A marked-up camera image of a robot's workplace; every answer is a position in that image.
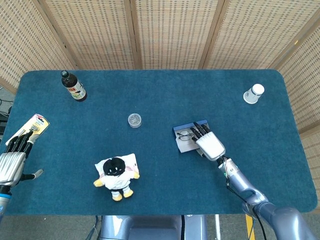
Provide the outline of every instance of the robotic arm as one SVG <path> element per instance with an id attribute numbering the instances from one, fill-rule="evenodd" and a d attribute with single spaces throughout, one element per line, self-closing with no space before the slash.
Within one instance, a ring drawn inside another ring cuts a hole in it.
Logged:
<path id="1" fill-rule="evenodd" d="M 43 170 L 39 169 L 32 174 L 23 174 L 26 159 L 38 137 L 33 131 L 16 136 L 0 155 L 0 223 L 11 199 L 10 189 L 20 181 L 36 179 L 43 173 Z"/>
<path id="2" fill-rule="evenodd" d="M 226 149 L 215 134 L 205 125 L 193 123 L 195 128 L 190 130 L 196 137 L 192 139 L 200 147 L 207 159 L 217 162 L 218 168 L 226 177 L 226 187 L 232 185 L 241 194 L 251 192 L 246 198 L 238 197 L 243 200 L 243 211 L 260 221 L 264 219 L 274 230 L 278 240 L 316 240 L 316 236 L 308 227 L 300 212 L 292 207 L 277 207 L 268 201 L 267 197 L 255 188 L 245 175 L 239 170 L 231 158 L 225 156 Z"/>

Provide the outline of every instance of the stuffed toy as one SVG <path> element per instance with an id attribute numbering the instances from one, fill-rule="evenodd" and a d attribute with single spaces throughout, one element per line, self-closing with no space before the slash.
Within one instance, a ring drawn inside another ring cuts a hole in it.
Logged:
<path id="1" fill-rule="evenodd" d="M 140 177 L 134 153 L 126 156 L 116 156 L 100 161 L 95 164 L 99 173 L 99 179 L 94 181 L 94 186 L 105 186 L 111 190 L 112 199 L 116 202 L 122 199 L 121 192 L 125 198 L 134 194 L 130 189 L 130 180 Z"/>

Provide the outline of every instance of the floor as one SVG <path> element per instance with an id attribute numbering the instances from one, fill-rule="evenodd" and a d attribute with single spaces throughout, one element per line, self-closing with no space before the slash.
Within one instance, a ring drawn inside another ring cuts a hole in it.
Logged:
<path id="1" fill-rule="evenodd" d="M 15 96 L 0 87 L 0 99 L 12 101 Z M 7 113 L 12 103 L 2 101 L 0 111 Z M 320 214 L 304 213 L 303 217 L 310 228 L 320 239 Z M 223 214 L 220 218 L 220 232 L 222 240 L 248 239 L 246 217 L 244 214 Z M 95 224 L 95 216 L 5 216 L 0 224 L 1 240 L 85 240 Z M 95 240 L 100 230 L 101 221 L 98 222 L 92 239 Z M 208 239 L 214 240 L 215 216 L 207 216 Z M 273 230 L 264 223 L 268 240 L 275 240 Z M 254 225 L 256 240 L 263 240 L 263 234 L 258 221 Z"/>

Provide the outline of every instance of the bottle label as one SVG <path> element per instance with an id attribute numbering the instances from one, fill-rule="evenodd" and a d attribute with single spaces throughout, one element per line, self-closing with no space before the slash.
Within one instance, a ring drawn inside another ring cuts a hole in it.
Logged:
<path id="1" fill-rule="evenodd" d="M 67 87 L 72 97 L 76 100 L 82 99 L 86 95 L 86 90 L 82 84 L 78 81 L 73 87 Z"/>

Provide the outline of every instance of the blue table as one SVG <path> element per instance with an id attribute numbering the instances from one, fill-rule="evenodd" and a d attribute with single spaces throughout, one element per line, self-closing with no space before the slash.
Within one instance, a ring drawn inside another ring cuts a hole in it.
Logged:
<path id="1" fill-rule="evenodd" d="M 215 162 L 195 151 L 179 153 L 172 127 L 207 119 L 247 178 L 278 206 L 301 212 L 317 196 L 283 77 L 275 70 L 71 71 L 88 97 L 77 102 L 60 71 L 26 73 L 20 82 L 3 143 L 33 114 L 50 127 L 37 140 L 25 173 L 43 175 L 11 190 L 7 213 L 57 215 L 173 215 L 241 213 Z M 265 93 L 247 104 L 243 93 L 260 83 Z M 129 114 L 139 113 L 140 128 Z M 114 202 L 96 188 L 94 164 L 135 153 L 140 179 L 134 195 Z"/>

